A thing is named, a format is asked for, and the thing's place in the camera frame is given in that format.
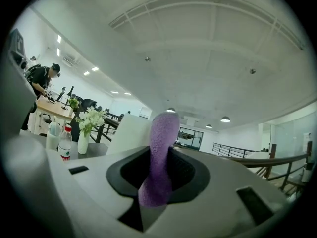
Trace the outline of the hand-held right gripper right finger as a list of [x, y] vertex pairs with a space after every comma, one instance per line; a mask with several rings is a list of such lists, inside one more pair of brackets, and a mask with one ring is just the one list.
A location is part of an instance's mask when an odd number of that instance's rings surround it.
[[[203, 192], [186, 203], [168, 205], [147, 228], [152, 238], [259, 238], [285, 214], [289, 203], [274, 185], [242, 164], [212, 154], [180, 148], [206, 165], [210, 181]], [[256, 225], [237, 191], [251, 188], [273, 212]]]

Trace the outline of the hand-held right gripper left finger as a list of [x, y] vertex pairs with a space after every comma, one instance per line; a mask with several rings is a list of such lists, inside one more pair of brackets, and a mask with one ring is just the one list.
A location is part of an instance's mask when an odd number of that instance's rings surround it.
[[63, 161], [57, 151], [46, 151], [51, 176], [76, 238], [150, 237], [118, 220], [133, 200], [119, 195], [106, 180], [109, 166], [142, 149], [69, 161]]

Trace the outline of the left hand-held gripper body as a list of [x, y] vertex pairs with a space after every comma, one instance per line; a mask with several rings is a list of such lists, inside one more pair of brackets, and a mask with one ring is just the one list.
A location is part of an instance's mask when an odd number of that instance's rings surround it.
[[36, 96], [23, 75], [24, 39], [18, 29], [10, 32], [0, 56], [0, 134], [19, 133]]

